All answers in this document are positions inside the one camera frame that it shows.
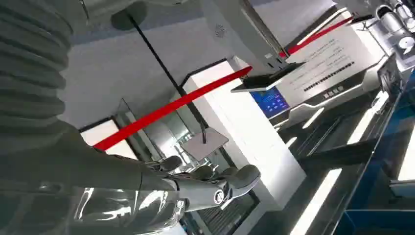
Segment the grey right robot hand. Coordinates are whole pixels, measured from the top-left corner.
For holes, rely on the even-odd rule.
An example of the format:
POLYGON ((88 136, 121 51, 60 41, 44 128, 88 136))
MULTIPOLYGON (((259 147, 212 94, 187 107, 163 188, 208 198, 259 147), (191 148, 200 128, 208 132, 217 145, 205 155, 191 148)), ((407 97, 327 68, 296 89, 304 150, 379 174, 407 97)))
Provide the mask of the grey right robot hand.
POLYGON ((260 171, 246 165, 213 180, 171 176, 88 146, 67 128, 57 137, 0 130, 3 235, 148 235, 185 213, 248 193, 260 171))

